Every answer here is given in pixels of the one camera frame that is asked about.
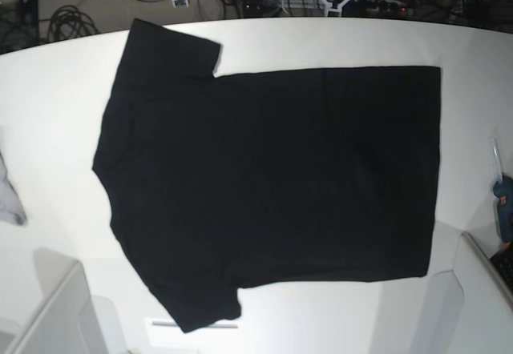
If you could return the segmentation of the blue glue gun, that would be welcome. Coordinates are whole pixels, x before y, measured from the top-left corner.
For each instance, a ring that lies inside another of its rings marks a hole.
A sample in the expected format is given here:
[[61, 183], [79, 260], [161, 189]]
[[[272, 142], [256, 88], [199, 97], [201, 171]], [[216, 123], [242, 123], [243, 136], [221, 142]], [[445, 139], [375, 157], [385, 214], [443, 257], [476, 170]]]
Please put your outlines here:
[[493, 160], [495, 182], [492, 192], [496, 198], [495, 209], [498, 235], [506, 246], [512, 243], [512, 177], [505, 174], [500, 158], [499, 146], [494, 137], [489, 138]]

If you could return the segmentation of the black keyboard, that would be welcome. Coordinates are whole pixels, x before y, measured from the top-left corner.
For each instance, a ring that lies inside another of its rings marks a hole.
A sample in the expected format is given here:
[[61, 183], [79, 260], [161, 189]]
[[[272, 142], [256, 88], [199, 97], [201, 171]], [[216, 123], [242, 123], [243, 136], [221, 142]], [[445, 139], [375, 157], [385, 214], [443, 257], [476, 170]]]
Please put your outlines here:
[[502, 277], [507, 288], [513, 290], [513, 250], [510, 245], [491, 257], [491, 262]]

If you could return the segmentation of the black T-shirt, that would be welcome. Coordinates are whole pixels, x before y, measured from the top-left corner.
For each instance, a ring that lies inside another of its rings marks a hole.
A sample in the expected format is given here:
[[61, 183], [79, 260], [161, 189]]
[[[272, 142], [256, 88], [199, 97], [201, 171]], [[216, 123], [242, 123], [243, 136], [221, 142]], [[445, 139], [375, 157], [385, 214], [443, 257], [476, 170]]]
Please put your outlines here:
[[93, 171], [130, 264], [183, 332], [276, 282], [426, 275], [434, 66], [215, 77], [218, 43], [135, 20]]

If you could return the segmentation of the grey cloth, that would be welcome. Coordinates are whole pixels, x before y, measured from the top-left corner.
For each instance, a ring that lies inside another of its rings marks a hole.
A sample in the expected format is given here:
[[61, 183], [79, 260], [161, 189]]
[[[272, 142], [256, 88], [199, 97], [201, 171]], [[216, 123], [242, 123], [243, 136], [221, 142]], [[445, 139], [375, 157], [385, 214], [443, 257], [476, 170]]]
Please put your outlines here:
[[1, 221], [15, 226], [23, 226], [27, 221], [26, 213], [18, 194], [8, 179], [3, 158], [1, 158], [0, 176]]

